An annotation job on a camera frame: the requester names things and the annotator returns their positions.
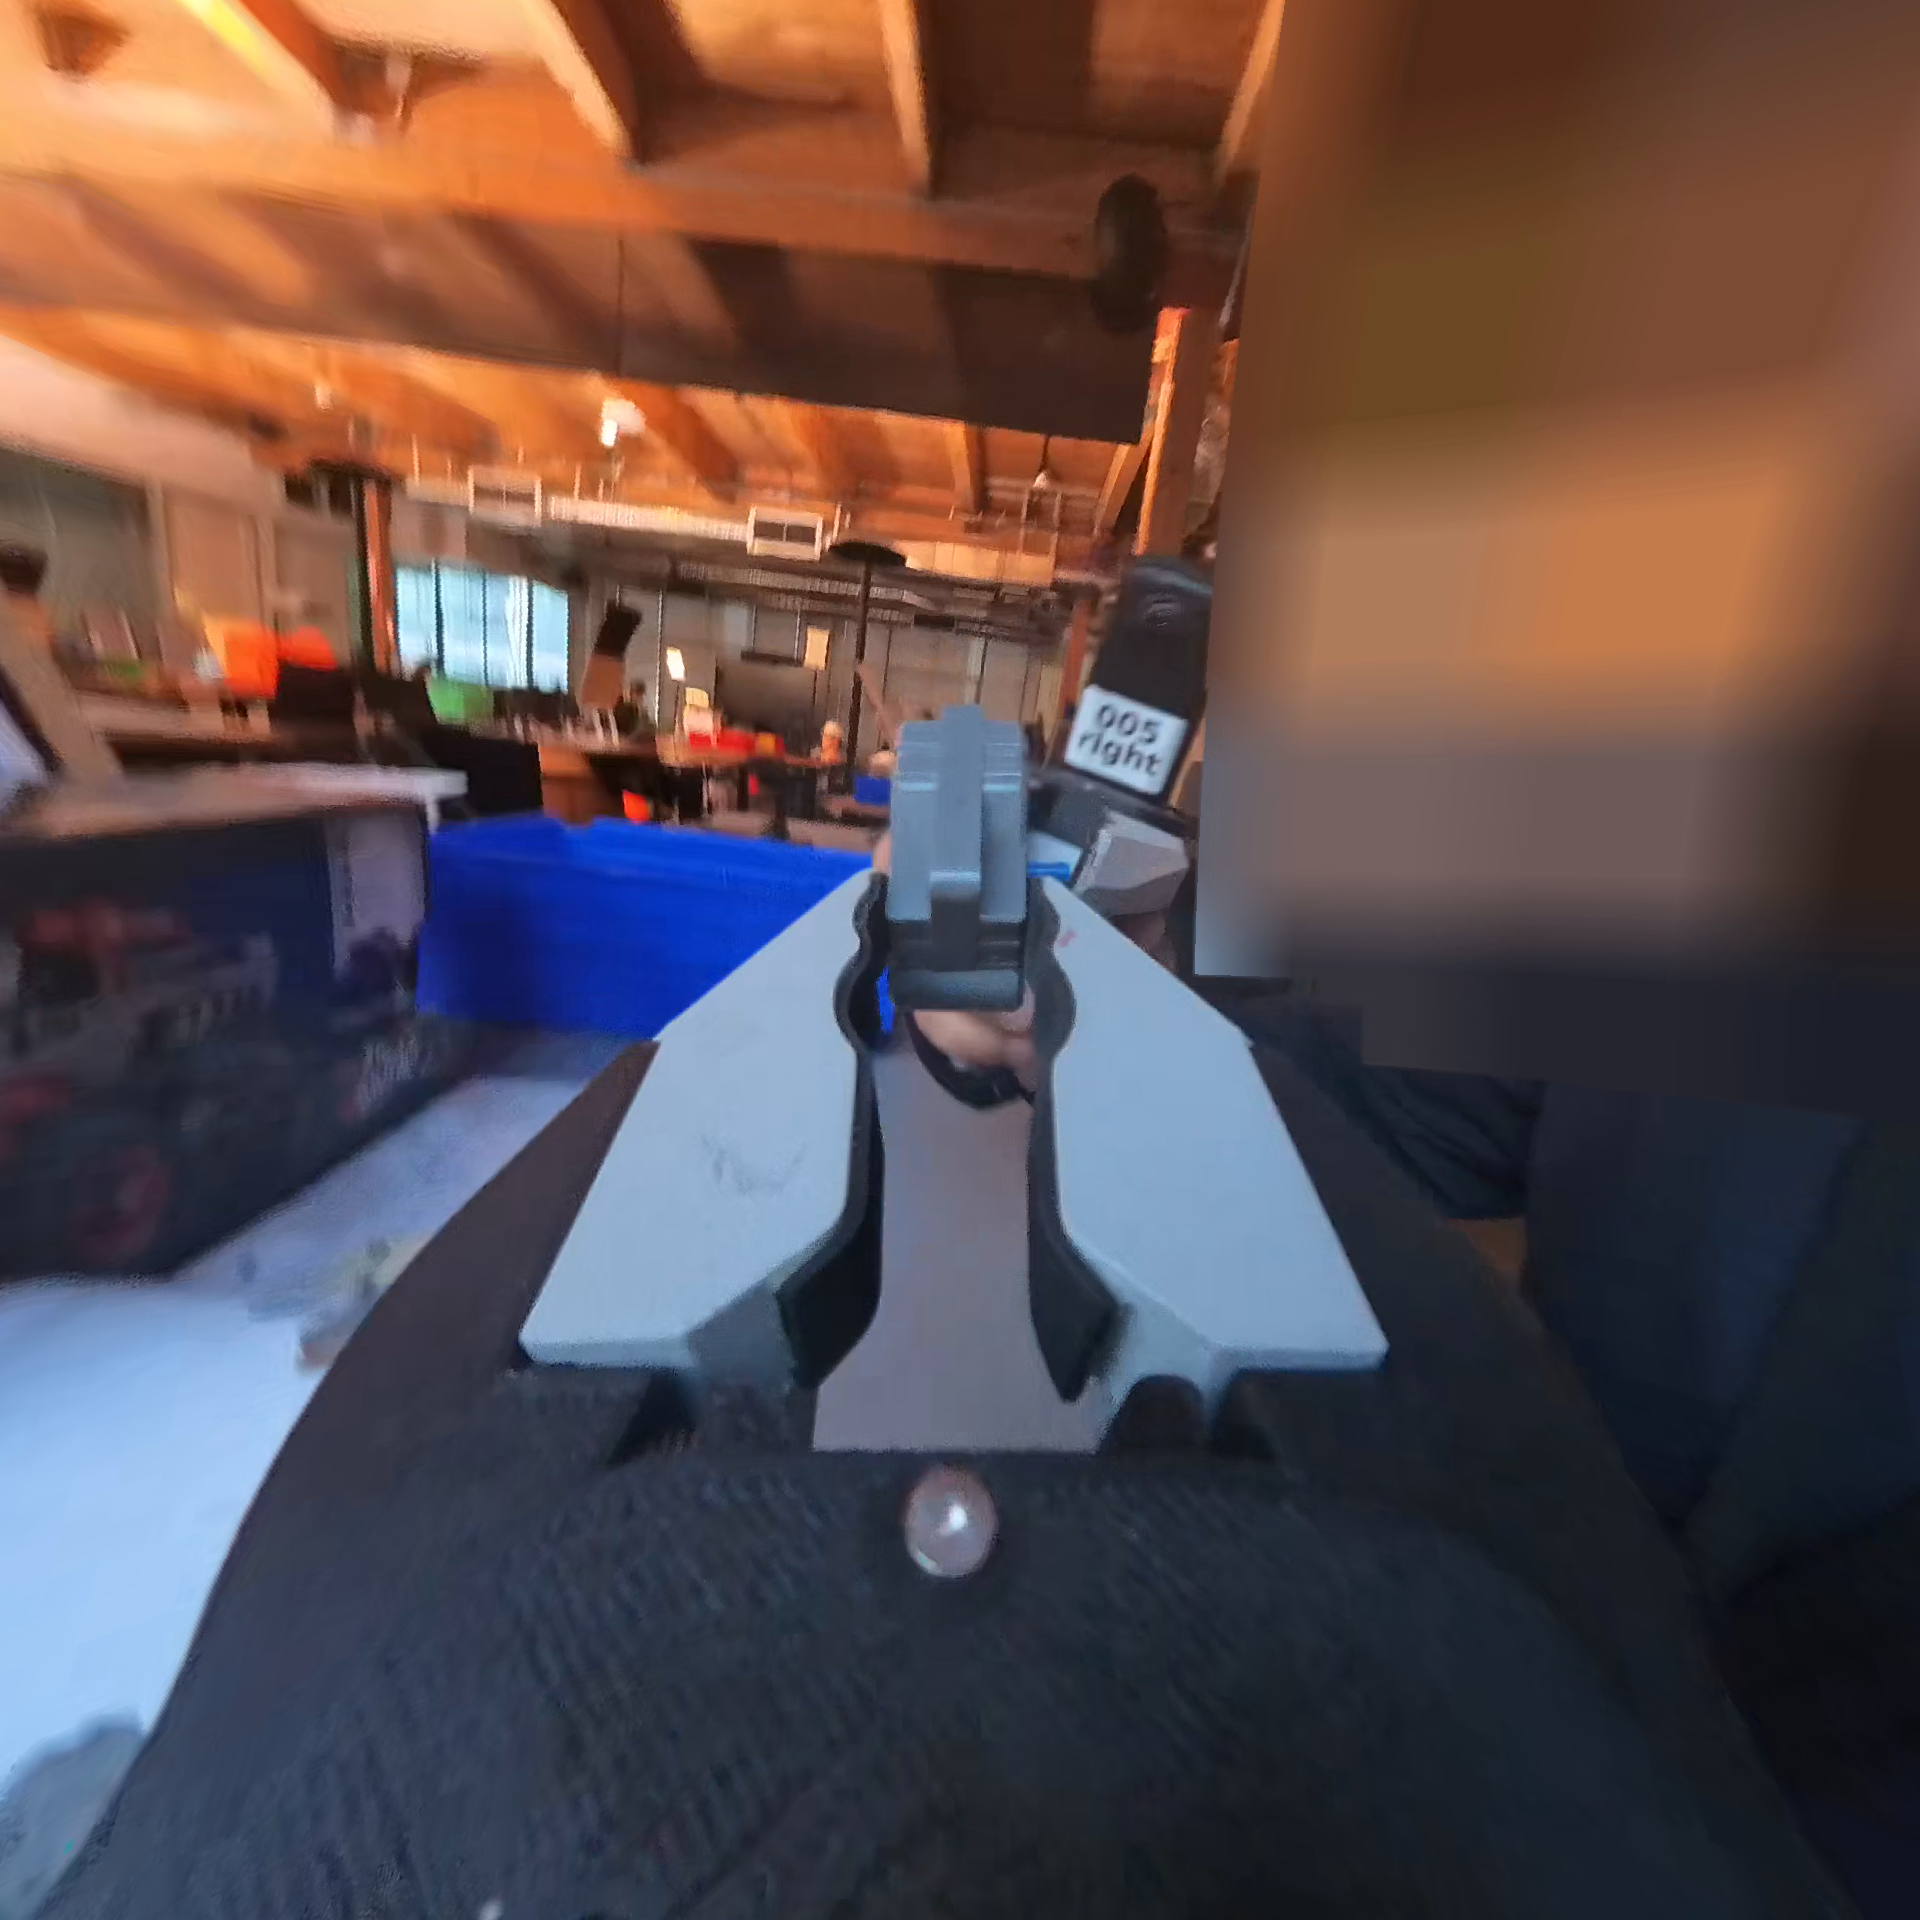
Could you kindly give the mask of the grey lego motor block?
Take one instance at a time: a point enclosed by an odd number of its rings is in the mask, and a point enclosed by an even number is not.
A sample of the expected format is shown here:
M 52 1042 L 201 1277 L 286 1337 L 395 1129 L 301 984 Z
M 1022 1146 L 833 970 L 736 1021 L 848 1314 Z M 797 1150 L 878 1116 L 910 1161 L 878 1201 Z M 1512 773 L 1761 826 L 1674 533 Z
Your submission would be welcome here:
M 889 814 L 886 976 L 907 1013 L 1011 1015 L 1025 998 L 1027 760 L 976 703 L 902 726 Z

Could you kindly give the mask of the person's right forearm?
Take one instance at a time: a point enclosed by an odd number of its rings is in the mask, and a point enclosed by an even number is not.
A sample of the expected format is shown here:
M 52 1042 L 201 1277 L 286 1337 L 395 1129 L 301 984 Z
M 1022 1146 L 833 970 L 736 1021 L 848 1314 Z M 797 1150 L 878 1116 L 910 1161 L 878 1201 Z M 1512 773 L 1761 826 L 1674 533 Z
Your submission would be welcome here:
M 1356 1009 L 1277 980 L 1203 980 L 1198 992 L 1257 1046 L 1291 1061 L 1430 1199 L 1458 1220 L 1526 1210 L 1546 1084 L 1368 1062 Z

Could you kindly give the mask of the black pole lamp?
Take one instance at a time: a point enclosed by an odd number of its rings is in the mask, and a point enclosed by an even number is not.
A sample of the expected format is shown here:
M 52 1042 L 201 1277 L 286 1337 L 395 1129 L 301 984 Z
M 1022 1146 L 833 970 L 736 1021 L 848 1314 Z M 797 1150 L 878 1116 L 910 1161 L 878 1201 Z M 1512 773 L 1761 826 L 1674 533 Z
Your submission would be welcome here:
M 891 705 L 886 703 L 882 685 L 875 680 L 873 668 L 868 662 L 868 636 L 873 621 L 873 577 L 878 574 L 898 574 L 906 566 L 906 552 L 891 544 L 862 537 L 837 537 L 830 546 L 830 552 L 835 560 L 858 568 L 852 685 L 848 695 L 846 724 L 846 792 L 848 801 L 854 801 L 858 781 L 867 775 L 870 758 L 858 750 L 862 713 L 870 711 L 875 720 L 878 752 L 885 752 L 889 748 L 889 740 L 898 732 L 898 720 Z

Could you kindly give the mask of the person's dark blue clothing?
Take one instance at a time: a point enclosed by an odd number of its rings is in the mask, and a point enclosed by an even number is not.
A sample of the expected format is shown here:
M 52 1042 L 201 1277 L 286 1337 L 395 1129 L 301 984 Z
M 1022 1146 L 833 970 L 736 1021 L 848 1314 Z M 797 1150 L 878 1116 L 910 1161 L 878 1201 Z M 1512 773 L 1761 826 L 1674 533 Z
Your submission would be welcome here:
M 1526 1233 L 1547 1328 L 1715 1594 L 1916 1500 L 1913 1120 L 1546 1088 Z

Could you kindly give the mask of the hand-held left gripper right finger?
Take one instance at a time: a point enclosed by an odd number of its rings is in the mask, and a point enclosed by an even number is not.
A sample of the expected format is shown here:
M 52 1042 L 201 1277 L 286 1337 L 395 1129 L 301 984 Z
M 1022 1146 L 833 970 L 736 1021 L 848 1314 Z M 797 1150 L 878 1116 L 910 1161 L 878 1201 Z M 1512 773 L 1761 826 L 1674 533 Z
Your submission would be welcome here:
M 1027 933 L 1027 1289 L 1058 1396 L 1376 1372 L 1385 1332 L 1251 1042 L 1057 879 Z

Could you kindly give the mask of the dark lego set box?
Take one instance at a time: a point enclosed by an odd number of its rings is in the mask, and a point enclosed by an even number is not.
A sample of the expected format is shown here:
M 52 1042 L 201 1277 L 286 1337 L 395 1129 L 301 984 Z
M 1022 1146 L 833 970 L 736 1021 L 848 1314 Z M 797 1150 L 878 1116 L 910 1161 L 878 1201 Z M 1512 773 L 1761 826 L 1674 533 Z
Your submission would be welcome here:
M 450 1088 L 393 789 L 45 792 L 2 839 L 2 1276 L 160 1277 Z

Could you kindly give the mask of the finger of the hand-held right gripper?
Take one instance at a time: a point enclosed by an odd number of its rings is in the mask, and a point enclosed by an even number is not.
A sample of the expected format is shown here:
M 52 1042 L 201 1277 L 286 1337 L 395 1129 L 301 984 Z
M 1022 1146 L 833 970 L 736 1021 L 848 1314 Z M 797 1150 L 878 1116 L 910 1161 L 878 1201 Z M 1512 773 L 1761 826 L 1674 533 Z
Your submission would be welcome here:
M 1158 913 L 1192 869 L 1188 837 L 1139 818 L 1105 818 L 1077 865 L 1077 893 L 1097 913 Z

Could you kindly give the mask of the white instruction booklet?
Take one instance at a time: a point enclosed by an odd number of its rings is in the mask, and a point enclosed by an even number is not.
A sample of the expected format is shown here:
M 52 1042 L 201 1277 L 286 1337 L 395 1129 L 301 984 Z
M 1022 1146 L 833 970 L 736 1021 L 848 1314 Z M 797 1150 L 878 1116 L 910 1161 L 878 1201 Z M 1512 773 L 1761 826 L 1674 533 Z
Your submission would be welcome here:
M 104 1725 L 153 1725 L 321 1381 L 307 1332 L 354 1295 L 371 1249 L 445 1225 L 619 1046 L 509 1040 L 169 1280 L 5 1286 L 5 1784 Z

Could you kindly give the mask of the black ceiling fixture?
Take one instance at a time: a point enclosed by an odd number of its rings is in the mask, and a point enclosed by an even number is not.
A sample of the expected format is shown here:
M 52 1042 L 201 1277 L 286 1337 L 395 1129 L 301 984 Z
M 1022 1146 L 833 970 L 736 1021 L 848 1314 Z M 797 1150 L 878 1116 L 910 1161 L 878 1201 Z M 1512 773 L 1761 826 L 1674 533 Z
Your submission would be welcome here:
M 1168 273 L 1168 224 L 1162 191 L 1141 174 L 1114 178 L 1092 218 L 1088 301 L 1096 321 L 1115 337 L 1158 320 Z

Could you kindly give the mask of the person's right hand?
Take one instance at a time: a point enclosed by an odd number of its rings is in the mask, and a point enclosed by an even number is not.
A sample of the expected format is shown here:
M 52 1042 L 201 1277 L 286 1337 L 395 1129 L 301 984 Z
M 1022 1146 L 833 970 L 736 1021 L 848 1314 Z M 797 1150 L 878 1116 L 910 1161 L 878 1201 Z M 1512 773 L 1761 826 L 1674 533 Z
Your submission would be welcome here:
M 1041 1050 L 1032 993 L 1012 1009 L 900 1008 L 898 1016 L 921 1066 L 957 1103 L 990 1112 L 1035 1101 Z

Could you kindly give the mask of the tilted grey monitor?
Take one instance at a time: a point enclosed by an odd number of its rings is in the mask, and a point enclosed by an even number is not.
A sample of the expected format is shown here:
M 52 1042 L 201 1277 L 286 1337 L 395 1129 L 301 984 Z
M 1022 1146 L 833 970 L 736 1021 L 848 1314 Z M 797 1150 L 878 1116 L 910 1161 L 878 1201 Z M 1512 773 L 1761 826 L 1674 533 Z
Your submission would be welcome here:
M 45 552 L 2 541 L 2 690 L 10 720 L 33 743 L 45 775 L 88 786 L 118 784 L 124 764 L 83 711 L 61 668 L 41 599 Z

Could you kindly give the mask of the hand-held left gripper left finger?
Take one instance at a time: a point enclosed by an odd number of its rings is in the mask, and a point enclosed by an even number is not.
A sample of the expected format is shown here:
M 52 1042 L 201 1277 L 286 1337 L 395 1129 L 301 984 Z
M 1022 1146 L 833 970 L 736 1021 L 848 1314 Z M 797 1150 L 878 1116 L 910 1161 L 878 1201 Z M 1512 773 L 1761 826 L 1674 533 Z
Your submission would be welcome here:
M 817 1388 L 881 1300 L 881 878 L 661 1033 L 529 1310 L 529 1360 Z

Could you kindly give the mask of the orange storage bins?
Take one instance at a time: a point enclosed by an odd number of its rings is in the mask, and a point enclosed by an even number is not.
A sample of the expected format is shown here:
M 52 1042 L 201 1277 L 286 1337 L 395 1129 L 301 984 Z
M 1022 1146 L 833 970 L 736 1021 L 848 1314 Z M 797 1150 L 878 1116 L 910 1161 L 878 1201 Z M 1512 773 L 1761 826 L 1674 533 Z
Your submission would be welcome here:
M 237 703 L 269 701 L 286 668 L 338 669 L 344 664 L 329 636 L 310 623 L 275 630 L 257 620 L 211 617 L 204 638 L 225 697 Z

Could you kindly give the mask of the bright window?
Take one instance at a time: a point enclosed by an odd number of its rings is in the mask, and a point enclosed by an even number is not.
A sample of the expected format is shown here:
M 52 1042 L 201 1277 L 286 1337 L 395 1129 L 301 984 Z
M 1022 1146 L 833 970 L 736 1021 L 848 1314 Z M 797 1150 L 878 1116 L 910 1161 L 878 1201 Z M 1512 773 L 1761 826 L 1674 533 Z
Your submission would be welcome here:
M 398 565 L 395 633 L 405 669 L 506 690 L 563 693 L 572 684 L 570 596 L 541 581 L 452 562 Z

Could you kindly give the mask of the blue plastic bin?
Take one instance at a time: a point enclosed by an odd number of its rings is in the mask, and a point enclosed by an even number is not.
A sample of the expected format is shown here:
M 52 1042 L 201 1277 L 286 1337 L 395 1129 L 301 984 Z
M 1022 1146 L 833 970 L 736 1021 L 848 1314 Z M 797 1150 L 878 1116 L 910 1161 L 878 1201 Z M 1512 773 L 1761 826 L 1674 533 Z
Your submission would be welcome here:
M 840 885 L 868 849 L 546 816 L 428 846 L 425 1013 L 651 1040 Z

